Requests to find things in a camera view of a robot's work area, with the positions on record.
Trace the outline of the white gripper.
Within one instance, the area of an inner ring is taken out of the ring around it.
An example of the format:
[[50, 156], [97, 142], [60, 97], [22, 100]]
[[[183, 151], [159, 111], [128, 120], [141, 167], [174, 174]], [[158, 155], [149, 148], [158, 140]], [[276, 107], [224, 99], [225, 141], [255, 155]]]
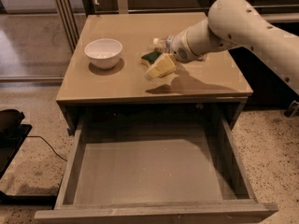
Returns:
[[[203, 53], [199, 49], [201, 35], [198, 29], [188, 28], [175, 35], [170, 45], [170, 51], [180, 63], [189, 63], [198, 60]], [[146, 72], [146, 77], [153, 79], [165, 77], [173, 73], [176, 60], [169, 53], [162, 54]]]

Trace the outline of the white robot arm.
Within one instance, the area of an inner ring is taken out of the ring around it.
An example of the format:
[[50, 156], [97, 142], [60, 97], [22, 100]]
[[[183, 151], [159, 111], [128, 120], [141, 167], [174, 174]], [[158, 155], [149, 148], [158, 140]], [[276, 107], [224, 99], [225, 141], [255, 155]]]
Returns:
[[177, 35], [153, 40], [161, 55], [148, 78], [173, 73], [177, 63], [190, 63], [211, 52], [244, 47], [293, 91], [299, 92], [299, 36], [266, 21], [246, 0], [217, 0], [207, 17]]

